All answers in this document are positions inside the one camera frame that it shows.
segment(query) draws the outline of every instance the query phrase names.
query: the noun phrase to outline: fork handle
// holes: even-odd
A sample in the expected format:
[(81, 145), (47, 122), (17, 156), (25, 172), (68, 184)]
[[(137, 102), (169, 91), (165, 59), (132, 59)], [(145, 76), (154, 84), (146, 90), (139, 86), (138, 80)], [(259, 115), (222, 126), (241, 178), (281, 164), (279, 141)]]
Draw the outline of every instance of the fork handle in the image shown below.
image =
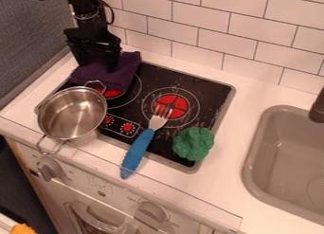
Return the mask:
[(134, 141), (131, 149), (126, 153), (121, 164), (122, 168), (120, 169), (120, 177), (122, 179), (128, 178), (137, 169), (144, 153), (148, 149), (148, 146), (154, 137), (154, 134), (155, 131), (153, 129), (146, 129)]

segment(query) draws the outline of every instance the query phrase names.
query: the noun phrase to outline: red burner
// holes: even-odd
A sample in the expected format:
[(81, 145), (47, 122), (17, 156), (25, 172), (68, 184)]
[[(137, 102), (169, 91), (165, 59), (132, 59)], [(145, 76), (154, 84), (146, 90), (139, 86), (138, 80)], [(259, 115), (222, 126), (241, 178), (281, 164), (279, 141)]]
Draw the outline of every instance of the red burner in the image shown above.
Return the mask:
[[(100, 93), (102, 93), (103, 91), (103, 88), (102, 87), (98, 87), (96, 88), (96, 90)], [(122, 94), (122, 91), (118, 90), (118, 89), (108, 89), (106, 90), (106, 92), (104, 93), (104, 97), (107, 98), (107, 99), (110, 99), (110, 98), (115, 98), (117, 96), (120, 96)]]
[(115, 98), (119, 95), (122, 94), (122, 91), (118, 90), (118, 89), (108, 89), (105, 93), (104, 93), (104, 97), (109, 99), (109, 98)]
[(165, 110), (168, 106), (173, 109), (170, 119), (178, 119), (182, 117), (186, 114), (189, 108), (188, 101), (185, 98), (180, 95), (174, 94), (163, 95), (160, 98), (156, 99), (154, 103), (154, 110), (157, 105), (162, 107), (163, 110)]

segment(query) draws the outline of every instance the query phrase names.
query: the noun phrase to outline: black stovetop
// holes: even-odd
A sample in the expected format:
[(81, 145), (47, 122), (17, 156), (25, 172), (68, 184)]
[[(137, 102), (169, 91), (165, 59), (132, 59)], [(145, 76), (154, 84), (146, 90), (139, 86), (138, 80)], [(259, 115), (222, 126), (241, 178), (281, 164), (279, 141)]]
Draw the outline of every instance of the black stovetop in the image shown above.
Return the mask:
[[(67, 81), (60, 90), (76, 86)], [(188, 127), (212, 129), (231, 91), (228, 85), (143, 63), (127, 92), (108, 90), (108, 111), (101, 133), (127, 144), (148, 127), (153, 108), (171, 105), (171, 119), (158, 130), (148, 152), (188, 168), (195, 162), (181, 158), (172, 150), (172, 140)]]

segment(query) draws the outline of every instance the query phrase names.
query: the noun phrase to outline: orange object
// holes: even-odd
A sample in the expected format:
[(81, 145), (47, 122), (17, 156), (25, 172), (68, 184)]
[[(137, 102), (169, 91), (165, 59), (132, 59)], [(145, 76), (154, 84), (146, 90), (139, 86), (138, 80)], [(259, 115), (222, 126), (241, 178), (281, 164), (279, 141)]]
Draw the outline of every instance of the orange object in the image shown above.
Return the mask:
[(36, 234), (36, 232), (26, 224), (15, 225), (10, 234)]

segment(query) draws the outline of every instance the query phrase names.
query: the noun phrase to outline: dark floor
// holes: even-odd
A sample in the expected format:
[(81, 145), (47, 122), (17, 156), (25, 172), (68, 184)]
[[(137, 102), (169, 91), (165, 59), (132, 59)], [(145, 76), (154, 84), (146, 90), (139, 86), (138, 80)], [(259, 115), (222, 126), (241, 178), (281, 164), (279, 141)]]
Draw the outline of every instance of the dark floor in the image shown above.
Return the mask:
[(36, 193), (7, 143), (0, 136), (0, 212), (35, 229), (38, 234), (57, 234)]

